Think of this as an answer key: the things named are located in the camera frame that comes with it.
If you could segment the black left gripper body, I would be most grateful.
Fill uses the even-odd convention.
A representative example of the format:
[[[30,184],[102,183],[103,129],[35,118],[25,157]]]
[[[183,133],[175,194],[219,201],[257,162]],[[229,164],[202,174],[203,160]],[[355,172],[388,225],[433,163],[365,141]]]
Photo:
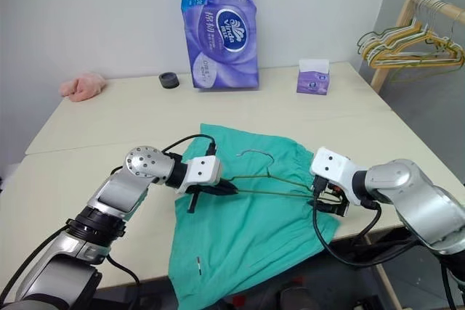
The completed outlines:
[[[187,208],[187,213],[195,213],[195,207],[197,206],[198,199],[202,192],[210,195],[218,194],[218,191],[214,186],[206,186],[199,184],[189,186],[185,192],[187,195],[190,196],[190,203]]]

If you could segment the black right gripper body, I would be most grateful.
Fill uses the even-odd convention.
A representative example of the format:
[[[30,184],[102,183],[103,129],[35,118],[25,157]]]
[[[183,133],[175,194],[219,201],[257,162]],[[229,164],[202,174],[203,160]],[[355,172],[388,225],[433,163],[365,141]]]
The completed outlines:
[[[329,205],[349,204],[344,190],[327,179],[322,179],[319,183],[319,201]]]

